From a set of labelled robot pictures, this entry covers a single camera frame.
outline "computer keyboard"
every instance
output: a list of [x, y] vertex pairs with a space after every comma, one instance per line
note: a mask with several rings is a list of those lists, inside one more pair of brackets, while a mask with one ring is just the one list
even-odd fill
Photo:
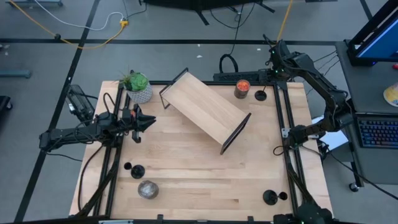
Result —
[[360, 116], [356, 127], [362, 147], [398, 149], [398, 117]]

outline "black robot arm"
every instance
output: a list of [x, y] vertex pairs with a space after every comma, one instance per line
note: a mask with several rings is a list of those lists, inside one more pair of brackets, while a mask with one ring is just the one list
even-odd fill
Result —
[[313, 134], [339, 131], [353, 121], [351, 108], [346, 102], [348, 93], [331, 84], [314, 66], [307, 54], [290, 52], [281, 40], [270, 49], [273, 64], [272, 76], [276, 80], [302, 77], [325, 100], [324, 118], [316, 124], [291, 128], [285, 139], [288, 146], [295, 147], [308, 141]]
[[154, 122], [156, 117], [142, 114], [141, 108], [135, 104], [133, 110], [127, 108], [122, 110], [120, 120], [117, 120], [115, 114], [104, 112], [85, 127], [46, 131], [39, 137], [39, 147], [45, 152], [50, 152], [66, 144], [99, 141], [107, 145], [114, 142], [118, 134], [129, 131], [132, 131], [133, 140], [140, 143], [139, 132], [145, 131]]

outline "yellow cable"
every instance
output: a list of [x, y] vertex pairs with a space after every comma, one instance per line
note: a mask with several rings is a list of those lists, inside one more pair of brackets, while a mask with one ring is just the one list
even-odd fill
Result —
[[292, 8], [292, 4], [293, 4], [293, 0], [290, 0], [289, 6], [287, 7], [287, 10], [286, 10], [285, 19], [284, 19], [284, 21], [282, 23], [282, 26], [280, 27], [278, 38], [276, 39], [276, 42], [278, 42], [280, 40], [280, 37], [282, 37], [282, 33], [283, 33], [284, 29], [285, 29], [285, 23], [286, 23], [286, 20], [287, 20], [287, 16], [289, 15], [290, 8]]
[[[33, 19], [32, 17], [30, 17], [30, 15], [28, 15], [28, 13], [26, 13], [23, 9], [21, 9], [14, 1], [12, 1], [12, 0], [9, 0], [9, 1], [10, 1], [11, 4], [13, 4], [17, 9], [19, 9], [26, 17], [28, 17], [28, 19], [30, 19], [32, 22], [36, 23], [39, 27], [41, 27], [43, 30], [47, 31], [49, 34], [51, 34], [53, 37], [55, 37], [55, 34], [54, 34], [53, 32], [49, 31], [49, 30], [48, 30], [47, 28], [45, 28], [42, 24], [40, 24], [40, 23], [37, 22], [35, 19]], [[73, 46], [75, 46], [76, 48], [82, 49], [82, 50], [83, 50], [83, 49], [97, 49], [97, 48], [99, 48], [99, 47], [102, 47], [102, 46], [106, 45], [109, 41], [115, 39], [115, 38], [123, 31], [124, 27], [125, 27], [127, 24], [128, 24], [127, 21], [121, 22], [121, 28], [120, 28], [119, 32], [118, 32], [116, 35], [114, 35], [113, 37], [111, 37], [110, 39], [108, 39], [107, 41], [105, 41], [103, 44], [100, 44], [100, 45], [97, 45], [97, 46], [94, 46], [94, 47], [80, 47], [80, 46], [78, 46], [78, 45], [76, 45], [76, 44], [73, 44], [73, 43], [71, 43], [71, 42], [69, 42], [69, 41], [67, 41], [67, 40], [65, 40], [65, 39], [62, 39], [62, 38], [61, 38], [60, 40], [61, 40], [62, 42], [64, 42], [64, 43], [73, 45]]]

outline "floor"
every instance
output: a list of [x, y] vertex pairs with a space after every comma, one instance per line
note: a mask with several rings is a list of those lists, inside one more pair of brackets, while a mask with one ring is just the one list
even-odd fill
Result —
[[[64, 6], [46, 5], [57, 17], [74, 24], [85, 24], [95, 0], [63, 0]], [[374, 14], [386, 0], [366, 0]], [[239, 29], [238, 39], [261, 40], [265, 33], [276, 39], [284, 18], [288, 1], [264, 1], [276, 12], [254, 6], [244, 26]], [[57, 22], [36, 5], [24, 9], [45, 27], [61, 34], [65, 39], [80, 39], [83, 29]], [[137, 1], [126, 0], [128, 13], [143, 10]], [[243, 9], [245, 18], [252, 5]], [[99, 2], [93, 27], [101, 27], [110, 12], [125, 9], [122, 0]], [[225, 23], [235, 26], [234, 13], [228, 9], [216, 9], [214, 15]], [[0, 38], [52, 38], [37, 25], [29, 21], [17, 9], [0, 4]], [[234, 30], [217, 23], [209, 11], [203, 15], [210, 23], [204, 26], [196, 13], [178, 9], [148, 5], [147, 11], [130, 17], [129, 26], [118, 37], [120, 39], [233, 39]], [[119, 30], [119, 16], [111, 17], [108, 26], [99, 32], [90, 31], [89, 39], [107, 39]], [[367, 22], [360, 0], [339, 0], [307, 4], [295, 1], [287, 20], [285, 40], [343, 40], [352, 38]], [[291, 51], [306, 52], [316, 59], [334, 51], [333, 46], [291, 45]], [[96, 50], [84, 50], [76, 65], [72, 83], [79, 84], [86, 94], [97, 95], [103, 80], [117, 80], [129, 69], [142, 71], [151, 80], [170, 80], [185, 67], [201, 80], [212, 80], [218, 72], [219, 58], [232, 49], [232, 45], [116, 45], [110, 44]], [[237, 45], [233, 56], [240, 71], [264, 68], [269, 58], [266, 45]], [[0, 50], [2, 69], [29, 69], [30, 79], [2, 78], [0, 95], [12, 98], [14, 109], [2, 120], [0, 134], [0, 223], [12, 222], [21, 202], [36, 158], [39, 154], [38, 136], [50, 123], [65, 77], [71, 69], [76, 49], [67, 44], [3, 44]], [[321, 72], [326, 72], [334, 58]], [[320, 68], [327, 60], [316, 65]], [[233, 68], [225, 62], [225, 72]], [[338, 88], [347, 90], [339, 63], [326, 76]], [[305, 83], [306, 91], [311, 88]], [[324, 102], [312, 91], [308, 94], [310, 112], [313, 117], [323, 113]], [[58, 128], [69, 128], [77, 124], [64, 105]], [[84, 145], [65, 146], [57, 153], [75, 158], [83, 157]], [[347, 222], [398, 223], [396, 201], [366, 185], [358, 193], [347, 188], [353, 175], [332, 159], [324, 163], [326, 181], [335, 217]], [[45, 160], [39, 181], [24, 220], [41, 220], [66, 217], [76, 186], [80, 163], [62, 157]], [[381, 187], [398, 195], [398, 186]]]

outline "wooden board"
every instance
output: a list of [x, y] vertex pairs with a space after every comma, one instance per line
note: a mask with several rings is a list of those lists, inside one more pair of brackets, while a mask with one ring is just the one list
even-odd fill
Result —
[[[108, 92], [115, 98], [117, 85], [117, 82], [103, 82], [100, 96]], [[153, 86], [154, 93], [163, 87]], [[310, 124], [302, 83], [289, 83], [288, 87], [295, 124]], [[292, 212], [284, 159], [272, 154], [273, 148], [282, 144], [273, 89], [266, 88], [266, 101], [257, 101], [254, 93], [262, 89], [261, 86], [252, 86], [243, 100], [234, 97], [234, 86], [210, 88], [243, 112], [252, 113], [244, 131], [221, 156], [216, 141], [173, 106], [164, 110], [160, 96], [154, 94], [141, 108], [144, 114], [156, 116], [157, 122], [141, 134], [140, 144], [134, 143], [131, 135], [124, 138], [111, 218], [156, 219], [158, 214], [163, 214], [169, 220], [247, 220], [247, 216], [253, 216], [259, 221]], [[280, 97], [285, 111], [282, 92]], [[96, 113], [103, 111], [104, 105], [99, 100]], [[98, 146], [87, 146], [82, 165]], [[305, 146], [317, 150], [315, 141], [306, 142]], [[319, 156], [304, 149], [300, 152], [309, 192], [321, 207], [331, 210]], [[82, 204], [98, 186], [103, 155], [104, 150], [88, 165]], [[123, 169], [125, 162], [143, 165], [145, 176], [133, 179], [129, 171]], [[137, 186], [143, 180], [159, 185], [157, 198], [140, 198]], [[288, 200], [280, 200], [274, 206], [266, 205], [262, 193], [268, 189], [286, 192]], [[76, 187], [71, 214], [77, 212], [77, 190]], [[107, 194], [108, 191], [104, 193], [101, 214]]]
[[221, 145], [247, 116], [189, 72], [162, 97]]

